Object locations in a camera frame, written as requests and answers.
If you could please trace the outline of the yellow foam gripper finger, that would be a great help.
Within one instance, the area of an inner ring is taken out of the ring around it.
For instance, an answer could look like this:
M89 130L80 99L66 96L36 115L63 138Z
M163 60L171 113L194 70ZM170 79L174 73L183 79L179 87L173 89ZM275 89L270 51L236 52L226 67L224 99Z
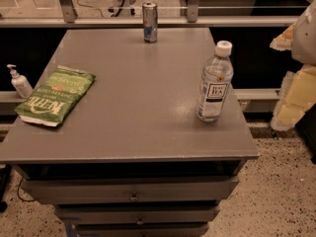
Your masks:
M288 131L316 104L316 66L304 64L293 73L287 71L279 91L271 128Z
M278 51L291 50L294 24L278 35L270 43L270 48Z

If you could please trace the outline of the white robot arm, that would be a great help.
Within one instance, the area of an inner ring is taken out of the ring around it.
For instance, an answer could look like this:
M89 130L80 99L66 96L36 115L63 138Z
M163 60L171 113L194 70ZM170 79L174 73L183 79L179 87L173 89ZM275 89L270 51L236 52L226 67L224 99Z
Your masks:
M271 120L271 128L287 131L316 104L316 0L282 34L272 40L270 48L291 52L302 67L287 71L282 79Z

